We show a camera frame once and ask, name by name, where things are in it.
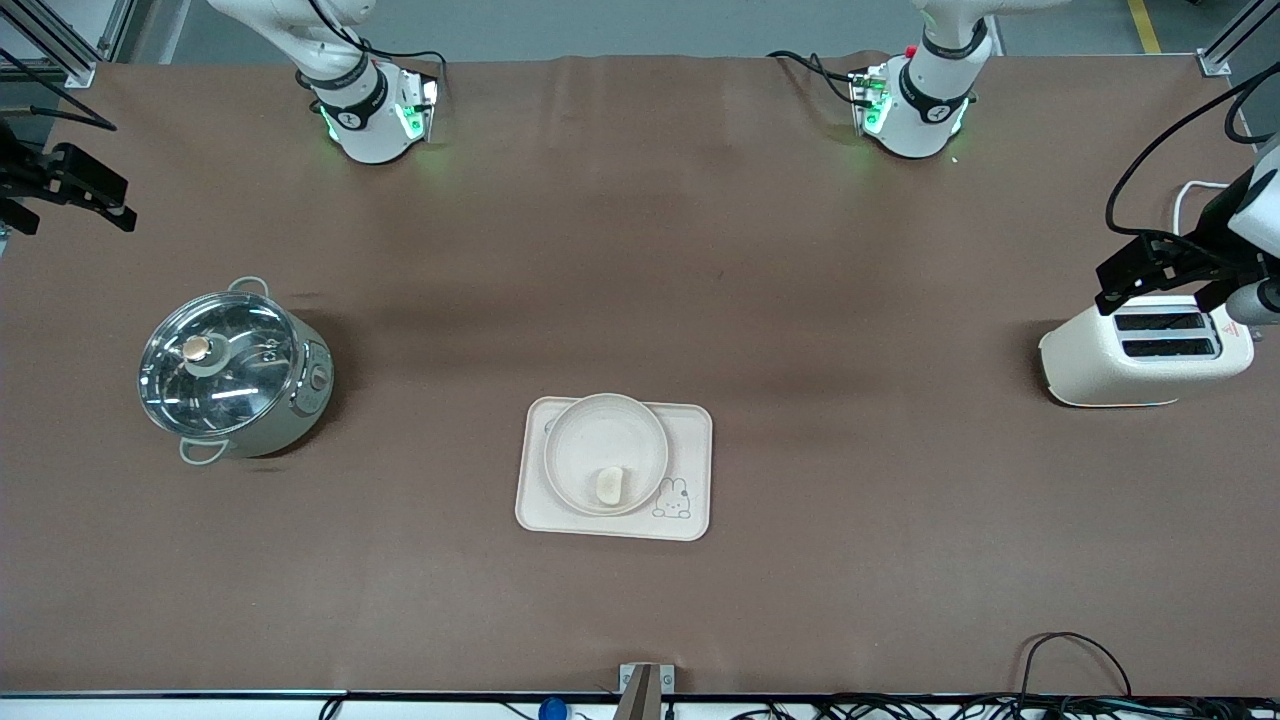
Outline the beige round plate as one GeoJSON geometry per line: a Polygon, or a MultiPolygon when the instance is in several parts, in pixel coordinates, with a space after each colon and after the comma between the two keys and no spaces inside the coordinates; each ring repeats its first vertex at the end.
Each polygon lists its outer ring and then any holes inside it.
{"type": "Polygon", "coordinates": [[[659,489],[669,466],[664,427],[645,404],[623,395],[600,393],[575,400],[550,423],[543,469],[556,495],[588,516],[618,516],[640,509],[659,489]],[[602,505],[596,473],[627,469],[623,502],[602,505]]]}

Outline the cream two-slot toaster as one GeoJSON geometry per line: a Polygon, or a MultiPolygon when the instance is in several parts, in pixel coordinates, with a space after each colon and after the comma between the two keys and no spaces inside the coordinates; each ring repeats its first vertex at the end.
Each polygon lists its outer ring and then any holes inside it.
{"type": "Polygon", "coordinates": [[[1247,370],[1254,336],[1224,309],[1190,295],[1133,299],[1112,314],[1094,306],[1038,343],[1048,392],[1074,407],[1160,407],[1247,370]]]}

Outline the glass pot lid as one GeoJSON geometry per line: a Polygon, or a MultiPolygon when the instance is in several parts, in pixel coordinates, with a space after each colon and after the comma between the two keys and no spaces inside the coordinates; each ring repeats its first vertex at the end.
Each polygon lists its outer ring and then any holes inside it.
{"type": "Polygon", "coordinates": [[[161,429],[211,439],[265,415],[298,361],[297,327],[274,301],[244,290],[206,293],[172,313],[143,345],[138,396],[161,429]]]}

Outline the grey-green electric pot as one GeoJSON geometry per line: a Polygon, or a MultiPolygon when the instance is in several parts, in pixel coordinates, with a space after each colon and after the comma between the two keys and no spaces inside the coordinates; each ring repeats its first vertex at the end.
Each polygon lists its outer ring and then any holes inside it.
{"type": "Polygon", "coordinates": [[[224,459],[268,456],[292,446],[321,418],[335,384],[335,368],[328,342],[310,324],[285,310],[273,297],[266,281],[244,275],[230,282],[225,290],[260,293],[282,307],[297,327],[300,361],[285,395],[246,428],[211,439],[192,439],[166,430],[177,437],[180,459],[197,468],[224,459]]]}

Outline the beige rabbit print tray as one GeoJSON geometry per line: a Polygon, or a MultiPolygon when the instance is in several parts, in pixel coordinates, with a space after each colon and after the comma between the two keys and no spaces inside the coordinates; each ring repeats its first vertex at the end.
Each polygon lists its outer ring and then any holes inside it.
{"type": "Polygon", "coordinates": [[[604,536],[645,541],[692,542],[710,525],[710,479],[714,424],[710,414],[690,404],[646,404],[669,441],[669,466],[659,489],[640,509],[609,518],[573,511],[552,489],[543,469],[550,423],[579,398],[544,397],[526,418],[515,516],[526,530],[604,536]]]}

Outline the aluminium frame profile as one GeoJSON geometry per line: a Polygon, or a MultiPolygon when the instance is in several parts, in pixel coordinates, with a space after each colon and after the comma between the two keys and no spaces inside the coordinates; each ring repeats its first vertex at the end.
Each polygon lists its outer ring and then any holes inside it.
{"type": "Polygon", "coordinates": [[[1203,77],[1231,74],[1229,60],[1267,20],[1280,13],[1280,0],[1244,0],[1242,9],[1210,40],[1196,50],[1203,77]]]}
{"type": "Polygon", "coordinates": [[[0,49],[32,70],[91,86],[99,64],[120,55],[140,0],[0,0],[0,49]]]}

